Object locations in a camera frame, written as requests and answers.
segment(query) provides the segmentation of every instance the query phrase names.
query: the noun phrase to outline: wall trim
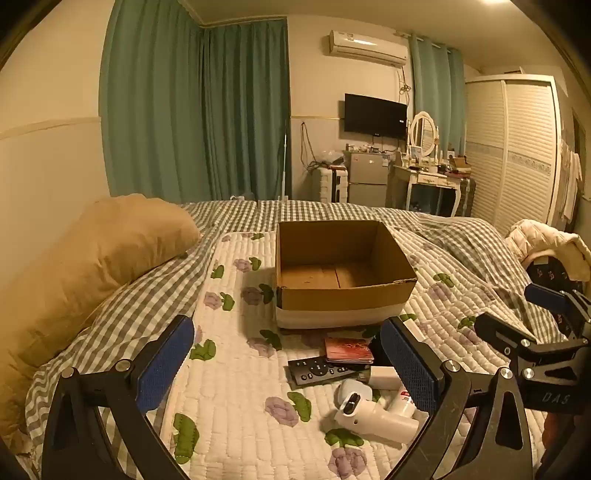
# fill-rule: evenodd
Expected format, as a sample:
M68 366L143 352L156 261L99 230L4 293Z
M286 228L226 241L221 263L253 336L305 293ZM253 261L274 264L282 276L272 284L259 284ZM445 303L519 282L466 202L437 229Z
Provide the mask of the wall trim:
M95 122L100 123L99 116L83 116L77 118L45 120L43 122L36 122L34 124L20 125L18 127L9 128L4 132L0 132L0 140L19 137L20 135L37 132L39 130L49 130L51 128L65 127L66 125L91 124Z

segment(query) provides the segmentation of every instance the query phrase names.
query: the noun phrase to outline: white bottle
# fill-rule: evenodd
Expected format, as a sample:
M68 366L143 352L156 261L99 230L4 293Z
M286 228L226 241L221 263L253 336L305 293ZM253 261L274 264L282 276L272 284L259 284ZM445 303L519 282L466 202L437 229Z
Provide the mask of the white bottle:
M388 411L408 419L417 411L417 407L414 404L413 399L410 398L410 394L404 385L398 390L398 393L396 393L396 397L392 400L392 403L388 407Z

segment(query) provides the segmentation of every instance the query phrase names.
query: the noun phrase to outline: black tv screen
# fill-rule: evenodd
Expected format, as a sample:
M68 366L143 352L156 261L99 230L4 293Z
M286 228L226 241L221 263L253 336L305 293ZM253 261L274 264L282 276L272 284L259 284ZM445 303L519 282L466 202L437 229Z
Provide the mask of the black tv screen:
M406 140L407 106L345 93L345 131Z

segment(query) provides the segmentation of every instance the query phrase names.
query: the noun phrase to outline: white handheld device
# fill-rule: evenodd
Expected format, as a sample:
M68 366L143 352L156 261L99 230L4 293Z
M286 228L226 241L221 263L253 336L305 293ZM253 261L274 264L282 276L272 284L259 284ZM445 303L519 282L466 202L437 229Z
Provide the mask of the white handheld device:
M371 400L352 392L335 415L342 427L359 433L372 434L393 442L408 444L418 430L418 421L384 410Z

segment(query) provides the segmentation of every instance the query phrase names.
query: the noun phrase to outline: green curtain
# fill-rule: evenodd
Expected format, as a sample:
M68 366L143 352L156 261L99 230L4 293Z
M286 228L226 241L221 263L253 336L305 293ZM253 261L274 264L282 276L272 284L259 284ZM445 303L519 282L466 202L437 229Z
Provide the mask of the green curtain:
M111 195L277 198L290 115L287 22L204 29L177 0L116 0L99 114Z
M440 149L464 153L466 97L464 62L455 48L434 46L428 38L409 40L414 78L414 109L431 115L439 127Z
M287 21L205 28L199 64L213 197L276 199L290 116Z
M117 0L99 114L111 195L211 198L200 133L199 27L176 0Z

